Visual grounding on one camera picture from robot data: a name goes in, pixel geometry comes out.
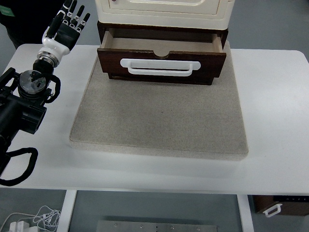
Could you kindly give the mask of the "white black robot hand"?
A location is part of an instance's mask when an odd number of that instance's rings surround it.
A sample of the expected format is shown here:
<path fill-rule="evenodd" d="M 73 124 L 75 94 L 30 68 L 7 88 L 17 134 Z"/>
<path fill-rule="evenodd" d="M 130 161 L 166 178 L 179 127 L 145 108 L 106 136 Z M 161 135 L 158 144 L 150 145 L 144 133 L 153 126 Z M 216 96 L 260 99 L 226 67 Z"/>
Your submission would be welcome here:
<path fill-rule="evenodd" d="M 90 13 L 86 13 L 84 18 L 81 18 L 84 5 L 81 5 L 75 14 L 76 5 L 76 0 L 66 0 L 63 3 L 42 37 L 44 48 L 63 48 L 65 51 L 71 51 L 74 48 L 90 18 Z"/>

